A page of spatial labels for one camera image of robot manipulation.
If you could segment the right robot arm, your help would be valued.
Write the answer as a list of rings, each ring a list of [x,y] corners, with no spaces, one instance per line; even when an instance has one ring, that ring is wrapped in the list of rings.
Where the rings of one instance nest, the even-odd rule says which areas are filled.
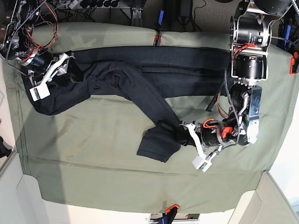
[[[50,25],[53,36],[47,44],[33,38],[34,28]],[[26,72],[20,73],[32,86],[42,82],[59,87],[80,83],[83,71],[71,51],[52,54],[49,47],[58,39],[58,16],[45,0],[2,0],[0,2],[0,56],[9,63],[17,61]]]

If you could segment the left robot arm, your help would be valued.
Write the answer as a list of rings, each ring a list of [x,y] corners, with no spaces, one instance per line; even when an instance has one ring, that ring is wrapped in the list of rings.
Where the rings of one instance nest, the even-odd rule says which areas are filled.
[[[290,10],[295,0],[243,0],[231,18],[230,59],[221,91],[229,111],[221,119],[202,123],[183,122],[200,161],[210,161],[223,149],[253,145],[260,136],[262,87],[269,76],[268,49],[274,35],[272,24]]]

